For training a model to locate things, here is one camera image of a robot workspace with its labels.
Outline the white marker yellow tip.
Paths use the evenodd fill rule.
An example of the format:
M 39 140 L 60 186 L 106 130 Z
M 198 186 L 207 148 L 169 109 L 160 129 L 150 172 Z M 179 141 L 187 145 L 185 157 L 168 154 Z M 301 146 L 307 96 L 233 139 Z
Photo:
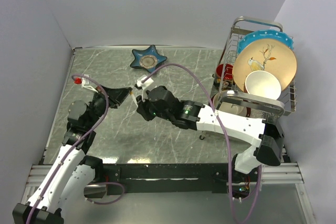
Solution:
M 136 106 L 138 106 L 135 95 L 132 94 L 131 97 L 132 97 L 132 100 L 133 100 L 134 104 L 135 104 Z

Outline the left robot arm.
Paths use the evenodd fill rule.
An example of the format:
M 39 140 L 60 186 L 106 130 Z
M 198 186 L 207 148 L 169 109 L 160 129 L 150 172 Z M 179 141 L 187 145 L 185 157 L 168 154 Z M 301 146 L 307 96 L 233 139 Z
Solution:
M 48 174 L 26 203 L 13 210 L 14 223 L 64 223 L 66 213 L 84 188 L 106 181 L 103 161 L 87 154 L 94 129 L 108 109 L 118 108 L 132 89 L 96 87 L 89 103 L 77 100 L 69 106 L 67 131 Z

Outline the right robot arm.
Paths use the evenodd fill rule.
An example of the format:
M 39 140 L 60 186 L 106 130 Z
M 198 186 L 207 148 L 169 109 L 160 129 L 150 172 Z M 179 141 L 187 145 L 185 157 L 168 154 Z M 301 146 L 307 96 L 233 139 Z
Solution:
M 209 105 L 190 100 L 179 100 L 165 86 L 141 87 L 137 96 L 137 112 L 146 120 L 161 118 L 174 126 L 195 131 L 223 134 L 250 145 L 231 158 L 231 178 L 242 181 L 261 164 L 279 166 L 281 163 L 283 132 L 278 124 L 265 119 L 247 118 L 213 110 Z

